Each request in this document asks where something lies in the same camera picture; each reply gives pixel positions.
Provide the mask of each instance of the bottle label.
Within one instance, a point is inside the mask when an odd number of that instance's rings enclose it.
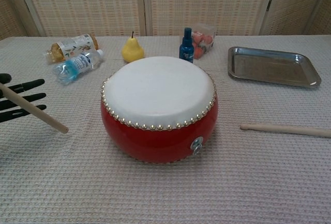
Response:
[[[92,68],[91,60],[84,54],[80,54],[78,57],[73,58],[72,62],[79,71],[79,74]]]
[[[184,52],[184,51],[180,51],[179,52],[179,57],[188,61],[188,62],[191,62],[193,63],[193,53],[187,53],[187,52]]]
[[[61,48],[65,59],[77,56],[90,49],[95,50],[93,40],[89,34],[68,38],[57,44]]]

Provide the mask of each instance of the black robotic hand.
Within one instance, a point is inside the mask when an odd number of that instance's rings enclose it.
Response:
[[[10,81],[11,81],[10,74],[0,73],[0,83],[5,84],[5,83],[9,83]],[[10,86],[8,88],[10,88],[12,91],[14,91],[15,93],[18,94],[18,93],[21,93],[24,91],[28,91],[29,89],[41,86],[44,83],[45,83],[44,79],[37,79],[35,81],[17,84],[14,86]],[[42,99],[45,96],[46,96],[45,93],[38,93],[38,94],[30,95],[30,96],[24,96],[23,98],[29,102],[32,102],[32,101]],[[1,90],[0,90],[0,98],[3,98],[3,92]],[[17,105],[15,103],[13,103],[9,100],[0,101],[0,111],[7,110],[7,109],[10,109],[10,108],[13,108],[16,106]],[[46,109],[46,105],[37,105],[36,107],[41,110]],[[29,114],[29,112],[25,111],[24,109],[17,109],[17,110],[1,112],[0,113],[0,122],[10,121],[10,120],[13,120],[13,119],[16,119],[19,117],[26,116],[28,114]]]

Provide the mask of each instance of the peach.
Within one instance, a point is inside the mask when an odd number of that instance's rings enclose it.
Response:
[[[203,55],[203,50],[200,47],[196,47],[194,50],[194,58],[199,59]]]
[[[201,40],[203,40],[203,34],[199,33],[199,32],[194,32],[193,33],[193,40],[195,41],[195,43],[199,44],[201,42]]]
[[[206,44],[211,44],[213,42],[213,38],[210,35],[206,35],[203,40]]]

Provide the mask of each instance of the wall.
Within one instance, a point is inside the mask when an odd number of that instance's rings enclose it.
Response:
[[[308,34],[331,34],[331,0],[321,0]]]
[[[21,20],[24,29],[26,30],[29,36],[39,36],[39,32],[35,25],[34,20],[30,14],[28,7],[24,0],[11,0],[12,7],[15,9],[16,13]]]
[[[317,0],[273,0],[261,35],[302,34]]]
[[[330,0],[3,0],[8,36],[182,35],[213,25],[217,35],[330,33]]]
[[[0,0],[0,39],[11,36],[26,36],[27,33],[23,25],[12,8],[10,0]]]
[[[137,0],[32,0],[47,36],[141,33]]]

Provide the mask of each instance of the drumstick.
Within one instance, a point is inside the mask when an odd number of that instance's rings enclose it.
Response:
[[[242,130],[257,130],[267,132],[283,132],[294,133],[297,135],[313,135],[331,138],[330,129],[321,129],[313,127],[300,127],[300,126],[285,126],[285,125],[272,125],[272,124],[241,124]]]
[[[32,103],[28,102],[23,97],[4,86],[2,83],[0,83],[0,89],[2,90],[4,97],[6,97],[8,100],[12,101],[16,105],[20,106],[22,109],[25,109],[30,114],[33,114],[37,118],[46,122],[48,125],[54,127],[61,133],[67,133],[69,131],[69,128],[50,117],[48,114],[34,106]]]

